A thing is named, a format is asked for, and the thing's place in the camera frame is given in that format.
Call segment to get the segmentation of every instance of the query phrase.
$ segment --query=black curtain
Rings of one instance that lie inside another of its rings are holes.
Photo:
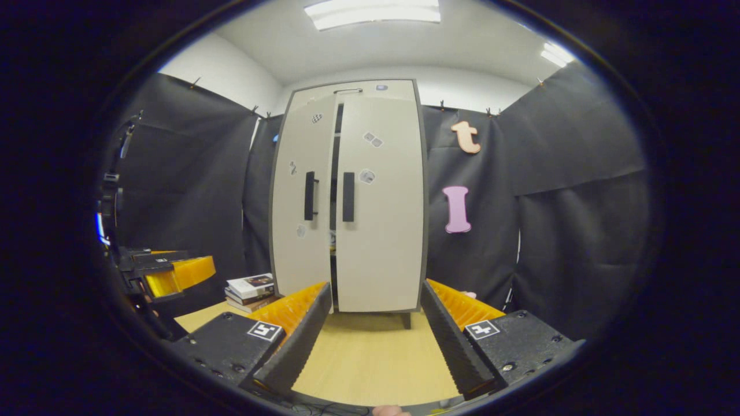
[[[179,315],[223,298],[224,281],[246,273],[242,192],[256,116],[185,81],[155,74],[124,112],[144,111],[118,171],[120,243],[212,255],[213,278],[158,310]]]
[[[428,148],[429,234],[427,276],[502,308],[517,262],[517,202],[511,191],[502,133],[485,113],[423,108]],[[477,129],[478,153],[466,153],[452,125],[467,121]],[[471,230],[448,234],[445,187],[468,188],[465,197]]]
[[[570,338],[592,338],[633,291],[645,249],[650,194],[639,132],[577,62],[497,123],[519,203],[516,307]]]
[[[272,270],[268,224],[270,181],[275,147],[278,145],[274,138],[280,132],[282,122],[282,115],[260,120],[246,164],[242,201],[247,275],[259,275]]]

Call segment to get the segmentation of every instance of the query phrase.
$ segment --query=white cabinet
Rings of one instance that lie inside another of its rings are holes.
[[[418,309],[426,268],[425,159],[413,80],[293,92],[270,196],[278,293],[330,281],[341,312]]]

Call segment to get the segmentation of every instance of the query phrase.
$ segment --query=white wall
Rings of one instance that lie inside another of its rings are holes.
[[[283,85],[234,44],[211,33],[191,44],[160,70],[241,104],[259,106],[265,115],[275,107]]]
[[[424,105],[440,105],[445,100],[445,107],[485,112],[487,107],[492,113],[512,105],[532,87],[506,78],[467,70],[455,70],[442,67],[375,67],[332,73],[306,79],[283,88],[280,97],[272,108],[273,114],[283,114],[293,90],[328,84],[337,81],[372,78],[415,78],[419,87],[419,99]]]

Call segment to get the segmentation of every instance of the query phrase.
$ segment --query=book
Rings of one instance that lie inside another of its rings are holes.
[[[229,305],[235,307],[236,309],[241,309],[244,312],[252,313],[252,312],[258,310],[259,308],[263,308],[263,307],[271,304],[272,302],[275,302],[277,299],[278,298],[276,296],[270,296],[269,298],[264,298],[261,301],[252,302],[252,303],[250,303],[248,305],[242,305],[241,303],[237,303],[236,301],[234,301],[233,299],[231,299],[231,298],[229,298],[227,296],[226,297],[226,302]]]
[[[229,284],[229,289],[240,299],[256,298],[266,293],[275,294],[275,283],[272,280],[272,273],[232,279],[226,282]]]
[[[254,296],[253,298],[242,299],[242,298],[239,298],[239,295],[237,295],[236,293],[234,293],[234,291],[232,291],[231,288],[229,288],[229,287],[224,288],[223,289],[223,292],[226,293],[226,296],[230,297],[231,299],[233,299],[237,303],[241,303],[242,305],[248,305],[250,303],[254,303],[256,301],[261,301],[261,300],[263,300],[265,298],[269,298],[270,296],[272,296],[272,292],[267,292],[267,293],[263,293],[262,295],[259,295],[259,296]]]

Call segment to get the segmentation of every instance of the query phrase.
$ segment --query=cabinet door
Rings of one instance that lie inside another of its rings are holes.
[[[411,82],[409,90],[413,94]],[[340,311],[417,307],[425,237],[423,157],[413,95],[345,97],[337,175]],[[354,174],[353,183],[346,182],[352,176],[347,173]]]
[[[277,291],[290,295],[331,281],[329,190],[334,96],[292,103],[280,131],[270,200],[270,252]],[[307,175],[311,175],[313,194]],[[306,220],[306,201],[311,219]]]

